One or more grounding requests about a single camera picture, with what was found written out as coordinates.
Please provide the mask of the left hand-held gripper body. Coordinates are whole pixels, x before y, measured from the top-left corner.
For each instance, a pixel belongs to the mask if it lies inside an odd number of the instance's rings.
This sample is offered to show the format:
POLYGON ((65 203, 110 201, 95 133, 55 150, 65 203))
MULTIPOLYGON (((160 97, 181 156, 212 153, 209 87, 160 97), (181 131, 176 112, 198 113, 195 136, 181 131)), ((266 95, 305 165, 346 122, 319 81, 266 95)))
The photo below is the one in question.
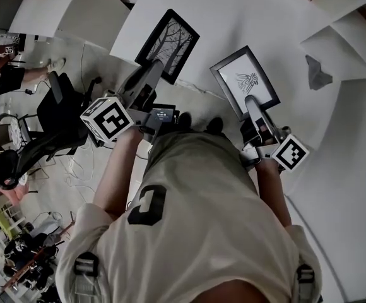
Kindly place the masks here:
POLYGON ((156 127, 151 123, 155 99, 155 89, 150 86, 129 91, 121 89, 96 99, 80 119, 95 139, 104 143, 116 142, 119 135, 131 127, 137 127, 149 141, 156 135, 156 127))

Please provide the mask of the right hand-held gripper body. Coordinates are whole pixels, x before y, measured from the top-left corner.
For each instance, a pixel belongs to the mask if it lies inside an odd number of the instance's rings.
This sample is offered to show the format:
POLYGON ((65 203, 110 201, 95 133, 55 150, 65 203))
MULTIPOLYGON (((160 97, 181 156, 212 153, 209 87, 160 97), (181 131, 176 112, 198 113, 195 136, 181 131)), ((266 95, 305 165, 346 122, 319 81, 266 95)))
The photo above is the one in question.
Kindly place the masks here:
POLYGON ((242 125, 244 147, 240 152, 242 164, 251 169, 263 159, 273 159, 279 171, 294 171, 309 155, 308 149, 292 134, 288 126, 277 128, 258 119, 242 125))

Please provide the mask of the black framed bird picture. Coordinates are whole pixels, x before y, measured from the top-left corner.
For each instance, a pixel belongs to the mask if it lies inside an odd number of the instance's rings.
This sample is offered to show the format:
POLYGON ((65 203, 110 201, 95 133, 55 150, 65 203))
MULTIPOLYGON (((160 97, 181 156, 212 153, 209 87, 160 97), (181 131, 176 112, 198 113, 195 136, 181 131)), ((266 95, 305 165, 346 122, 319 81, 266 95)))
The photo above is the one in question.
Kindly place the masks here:
POLYGON ((227 100, 240 121, 249 117, 245 98, 256 98, 261 110, 270 109, 280 103, 269 78, 259 61, 245 46, 210 68, 227 100))

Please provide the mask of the black framed tree picture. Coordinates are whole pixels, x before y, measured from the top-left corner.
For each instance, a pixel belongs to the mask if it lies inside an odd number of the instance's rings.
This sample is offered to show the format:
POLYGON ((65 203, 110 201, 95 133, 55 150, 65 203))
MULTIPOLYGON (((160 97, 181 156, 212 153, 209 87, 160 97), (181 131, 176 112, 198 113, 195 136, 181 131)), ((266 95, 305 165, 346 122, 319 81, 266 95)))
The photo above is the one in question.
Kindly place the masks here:
POLYGON ((159 60, 162 78, 173 85, 200 35, 174 10, 168 9, 138 52, 135 62, 141 66, 159 60))

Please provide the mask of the person's left forearm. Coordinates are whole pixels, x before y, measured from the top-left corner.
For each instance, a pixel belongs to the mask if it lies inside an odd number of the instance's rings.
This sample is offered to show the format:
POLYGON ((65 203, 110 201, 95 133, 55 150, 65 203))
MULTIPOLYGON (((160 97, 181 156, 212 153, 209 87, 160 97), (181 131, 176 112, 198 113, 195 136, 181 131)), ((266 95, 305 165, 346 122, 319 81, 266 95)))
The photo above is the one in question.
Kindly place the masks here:
POLYGON ((129 185, 138 146, 143 133, 131 127, 119 135, 93 198, 113 220, 126 210, 129 185))

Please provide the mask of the person's right forearm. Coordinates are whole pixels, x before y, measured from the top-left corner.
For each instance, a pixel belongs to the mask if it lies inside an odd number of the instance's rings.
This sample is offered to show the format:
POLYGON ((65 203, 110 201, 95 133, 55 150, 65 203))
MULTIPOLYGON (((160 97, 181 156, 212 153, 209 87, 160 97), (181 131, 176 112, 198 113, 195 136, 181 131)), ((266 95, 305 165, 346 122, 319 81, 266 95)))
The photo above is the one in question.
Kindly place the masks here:
POLYGON ((259 197, 270 207, 282 226, 292 224, 285 202, 278 163, 273 159, 263 159, 256 165, 259 197))

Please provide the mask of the white table top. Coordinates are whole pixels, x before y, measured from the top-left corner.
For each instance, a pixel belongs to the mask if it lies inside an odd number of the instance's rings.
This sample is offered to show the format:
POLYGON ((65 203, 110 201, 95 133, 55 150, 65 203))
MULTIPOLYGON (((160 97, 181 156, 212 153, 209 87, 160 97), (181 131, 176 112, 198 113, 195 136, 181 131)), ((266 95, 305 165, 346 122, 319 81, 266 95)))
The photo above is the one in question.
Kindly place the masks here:
POLYGON ((212 65, 248 46, 280 98, 270 110, 274 122, 318 149, 338 97, 339 83, 311 90, 298 21, 308 0, 138 0, 124 22, 111 54, 134 63, 167 10, 174 10, 199 40, 178 77, 179 83, 221 94, 212 65))

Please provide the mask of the black screen device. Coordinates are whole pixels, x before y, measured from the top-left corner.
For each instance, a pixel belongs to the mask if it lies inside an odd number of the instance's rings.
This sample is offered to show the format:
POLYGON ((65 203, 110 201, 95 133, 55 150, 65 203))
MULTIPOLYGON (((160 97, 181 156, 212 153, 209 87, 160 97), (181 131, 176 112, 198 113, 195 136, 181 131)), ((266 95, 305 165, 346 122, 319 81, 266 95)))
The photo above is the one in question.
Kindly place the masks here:
POLYGON ((148 124, 149 127, 157 130, 163 123, 174 123, 175 119, 176 116, 174 105, 154 104, 150 112, 148 124))

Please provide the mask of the person's black right shoe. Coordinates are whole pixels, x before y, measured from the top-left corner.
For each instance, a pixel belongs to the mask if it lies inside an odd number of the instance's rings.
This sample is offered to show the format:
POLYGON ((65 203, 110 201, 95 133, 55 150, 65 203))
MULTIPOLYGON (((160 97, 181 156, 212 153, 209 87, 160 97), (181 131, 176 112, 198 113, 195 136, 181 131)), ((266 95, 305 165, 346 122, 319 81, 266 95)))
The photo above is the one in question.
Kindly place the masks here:
POLYGON ((207 125, 206 131, 212 134, 220 134, 223 131, 223 120, 221 117, 213 118, 207 125))

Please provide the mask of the person's black shoe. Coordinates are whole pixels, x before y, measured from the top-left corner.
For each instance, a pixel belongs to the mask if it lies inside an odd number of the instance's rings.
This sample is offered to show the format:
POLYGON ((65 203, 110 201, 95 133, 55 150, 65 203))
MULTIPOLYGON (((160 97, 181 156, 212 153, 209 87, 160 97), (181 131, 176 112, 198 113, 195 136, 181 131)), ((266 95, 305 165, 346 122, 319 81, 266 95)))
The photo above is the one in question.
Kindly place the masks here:
POLYGON ((206 131, 212 134, 220 134, 223 131, 223 120, 221 117, 213 118, 207 125, 206 131))
POLYGON ((192 126, 192 116, 189 112, 182 113, 177 120, 177 127, 180 131, 190 131, 192 126))

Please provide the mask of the black office chair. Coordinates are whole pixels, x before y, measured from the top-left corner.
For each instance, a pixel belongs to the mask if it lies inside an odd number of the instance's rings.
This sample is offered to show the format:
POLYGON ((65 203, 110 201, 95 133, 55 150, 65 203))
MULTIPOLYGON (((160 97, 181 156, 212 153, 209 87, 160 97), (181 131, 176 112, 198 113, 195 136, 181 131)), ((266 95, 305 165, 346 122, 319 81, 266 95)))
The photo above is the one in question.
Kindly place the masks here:
POLYGON ((37 117, 42 130, 30 131, 24 127, 30 138, 20 150, 5 150, 0 153, 0 188, 12 190, 40 159, 53 159, 59 151, 75 154, 85 144, 89 132, 80 116, 92 101, 95 85, 102 82, 94 78, 86 93, 77 92, 67 74, 49 74, 50 90, 37 107, 37 117))

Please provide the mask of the person's black left shoe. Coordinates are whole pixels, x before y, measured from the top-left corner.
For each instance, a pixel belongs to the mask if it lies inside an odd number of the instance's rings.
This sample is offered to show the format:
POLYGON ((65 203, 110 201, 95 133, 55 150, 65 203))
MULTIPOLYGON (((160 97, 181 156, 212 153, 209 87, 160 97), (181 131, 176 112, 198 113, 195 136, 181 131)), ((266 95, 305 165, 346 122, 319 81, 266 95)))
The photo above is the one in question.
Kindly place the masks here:
POLYGON ((180 131, 190 131, 192 126, 192 116, 189 112, 182 113, 177 120, 177 127, 180 131))

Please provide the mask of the grey crumpled cloth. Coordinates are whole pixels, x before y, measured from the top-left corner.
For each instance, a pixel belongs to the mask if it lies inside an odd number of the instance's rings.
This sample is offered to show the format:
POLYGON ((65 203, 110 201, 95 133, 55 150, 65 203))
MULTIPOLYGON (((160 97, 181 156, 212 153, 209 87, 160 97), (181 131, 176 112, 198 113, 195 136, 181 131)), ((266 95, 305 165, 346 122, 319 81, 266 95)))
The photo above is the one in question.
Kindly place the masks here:
POLYGON ((311 90, 320 90, 333 82, 333 77, 322 71, 321 63, 318 60, 310 55, 306 55, 305 59, 308 65, 308 81, 311 90))

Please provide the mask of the person's olive shorts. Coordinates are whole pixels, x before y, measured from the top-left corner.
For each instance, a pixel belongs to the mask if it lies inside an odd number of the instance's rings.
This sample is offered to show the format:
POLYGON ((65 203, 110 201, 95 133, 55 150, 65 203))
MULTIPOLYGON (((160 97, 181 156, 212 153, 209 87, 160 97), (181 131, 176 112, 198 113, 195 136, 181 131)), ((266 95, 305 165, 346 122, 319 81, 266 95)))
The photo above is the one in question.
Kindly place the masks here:
POLYGON ((176 177, 184 182, 244 185, 255 190, 239 150, 227 138, 208 133, 169 133, 156 139, 142 185, 158 181, 172 184, 176 177))

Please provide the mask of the pink cloth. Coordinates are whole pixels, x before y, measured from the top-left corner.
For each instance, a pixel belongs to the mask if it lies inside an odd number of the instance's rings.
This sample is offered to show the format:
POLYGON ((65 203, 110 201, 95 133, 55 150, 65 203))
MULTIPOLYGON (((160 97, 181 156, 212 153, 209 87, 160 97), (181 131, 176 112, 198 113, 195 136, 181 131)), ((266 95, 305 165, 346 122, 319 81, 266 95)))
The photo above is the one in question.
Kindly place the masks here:
POLYGON ((18 205, 23 197, 29 193, 29 183, 18 184, 14 189, 5 190, 0 187, 0 192, 9 199, 12 205, 18 205))

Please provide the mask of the person's white t-shirt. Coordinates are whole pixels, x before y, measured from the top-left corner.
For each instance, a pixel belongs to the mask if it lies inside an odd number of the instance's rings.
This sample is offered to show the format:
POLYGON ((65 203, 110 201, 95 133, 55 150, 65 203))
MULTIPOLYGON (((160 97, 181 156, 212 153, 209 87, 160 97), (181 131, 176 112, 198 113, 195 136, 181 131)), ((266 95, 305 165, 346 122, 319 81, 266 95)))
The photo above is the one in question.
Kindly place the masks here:
POLYGON ((117 220, 82 206, 57 267, 62 303, 190 303, 239 280, 269 303, 319 303, 304 230, 282 226, 255 190, 204 182, 142 185, 117 220))

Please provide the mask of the white side table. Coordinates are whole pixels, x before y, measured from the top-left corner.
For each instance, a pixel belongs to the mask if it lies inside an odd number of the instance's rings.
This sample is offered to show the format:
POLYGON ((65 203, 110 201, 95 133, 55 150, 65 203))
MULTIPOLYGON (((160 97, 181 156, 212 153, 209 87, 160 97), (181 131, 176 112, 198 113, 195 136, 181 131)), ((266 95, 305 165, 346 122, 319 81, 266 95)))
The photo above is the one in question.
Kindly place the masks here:
POLYGON ((121 0, 23 0, 9 28, 111 50, 130 10, 121 0))

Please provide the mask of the yellow-green rack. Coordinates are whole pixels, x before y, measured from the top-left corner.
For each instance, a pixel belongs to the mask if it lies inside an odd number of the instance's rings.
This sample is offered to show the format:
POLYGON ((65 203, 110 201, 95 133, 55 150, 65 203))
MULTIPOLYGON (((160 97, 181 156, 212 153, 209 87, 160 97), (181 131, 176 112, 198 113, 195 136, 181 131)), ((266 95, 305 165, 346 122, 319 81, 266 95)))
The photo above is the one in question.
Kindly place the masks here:
POLYGON ((0 227, 9 240, 21 231, 25 217, 17 206, 10 201, 0 202, 0 227))

